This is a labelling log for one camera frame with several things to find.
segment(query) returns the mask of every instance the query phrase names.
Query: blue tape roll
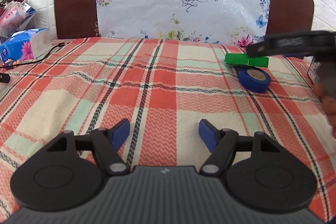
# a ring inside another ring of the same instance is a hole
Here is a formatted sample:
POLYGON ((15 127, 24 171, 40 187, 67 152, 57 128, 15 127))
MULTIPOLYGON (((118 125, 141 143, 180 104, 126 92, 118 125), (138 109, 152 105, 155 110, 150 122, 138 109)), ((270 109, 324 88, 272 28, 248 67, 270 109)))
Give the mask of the blue tape roll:
POLYGON ((256 67, 241 68, 238 80, 244 88, 256 93, 265 93, 271 83, 271 77, 256 67))

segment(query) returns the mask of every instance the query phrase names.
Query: plaid tablecloth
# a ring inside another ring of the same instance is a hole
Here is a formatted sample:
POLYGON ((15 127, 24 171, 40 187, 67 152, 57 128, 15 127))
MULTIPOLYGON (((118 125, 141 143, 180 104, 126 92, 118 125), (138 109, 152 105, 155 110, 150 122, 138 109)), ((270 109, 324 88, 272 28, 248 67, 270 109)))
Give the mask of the plaid tablecloth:
MULTIPOLYGON (((310 209, 331 219, 336 140, 311 90, 307 64, 270 58, 270 89, 256 94, 224 64, 227 52, 241 49, 97 37, 74 40, 40 64, 10 70, 10 84, 0 84, 0 222, 17 209, 9 182, 28 157, 62 130, 82 135, 122 118, 131 121, 131 132, 118 153, 132 165, 199 168, 209 156, 198 135, 202 118, 240 135, 264 131, 315 173, 310 209)), ((92 160, 89 153, 83 157, 92 160)))

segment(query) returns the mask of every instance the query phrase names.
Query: wooden headboard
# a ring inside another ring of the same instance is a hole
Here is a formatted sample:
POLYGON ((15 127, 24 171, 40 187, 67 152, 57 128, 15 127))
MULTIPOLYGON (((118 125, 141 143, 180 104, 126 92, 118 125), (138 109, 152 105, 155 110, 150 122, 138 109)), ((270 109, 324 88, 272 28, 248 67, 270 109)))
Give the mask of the wooden headboard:
MULTIPOLYGON (((54 0, 58 39, 98 35, 96 0, 54 0)), ((309 31, 313 0, 271 0, 266 34, 309 31)))

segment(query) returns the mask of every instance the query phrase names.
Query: blue tissue package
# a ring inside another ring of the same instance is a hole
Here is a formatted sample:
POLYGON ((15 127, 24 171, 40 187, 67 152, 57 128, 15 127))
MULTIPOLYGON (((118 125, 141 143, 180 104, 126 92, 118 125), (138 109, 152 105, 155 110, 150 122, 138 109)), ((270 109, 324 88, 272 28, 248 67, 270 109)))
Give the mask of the blue tissue package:
POLYGON ((8 59, 30 60, 37 58, 50 47, 50 32, 47 28, 17 32, 0 45, 0 57, 4 63, 8 59))

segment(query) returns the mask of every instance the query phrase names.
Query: black cable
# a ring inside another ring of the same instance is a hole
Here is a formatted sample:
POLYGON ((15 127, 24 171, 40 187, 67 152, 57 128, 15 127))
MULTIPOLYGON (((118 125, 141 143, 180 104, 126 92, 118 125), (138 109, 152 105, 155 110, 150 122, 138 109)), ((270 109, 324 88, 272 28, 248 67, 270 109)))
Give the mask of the black cable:
POLYGON ((336 224, 336 216, 330 222, 327 222, 327 224, 336 224))
POLYGON ((8 66, 5 66, 5 67, 1 66, 0 69, 13 69, 13 68, 16 68, 18 66, 31 65, 31 64, 39 63, 39 62, 43 61, 44 59, 46 59, 55 48, 63 47, 63 46, 65 46, 64 42, 57 44, 56 46, 52 47, 51 50, 43 58, 41 58, 39 60, 32 61, 32 62, 26 62, 26 63, 19 63, 19 64, 16 64, 16 65, 8 65, 8 66))

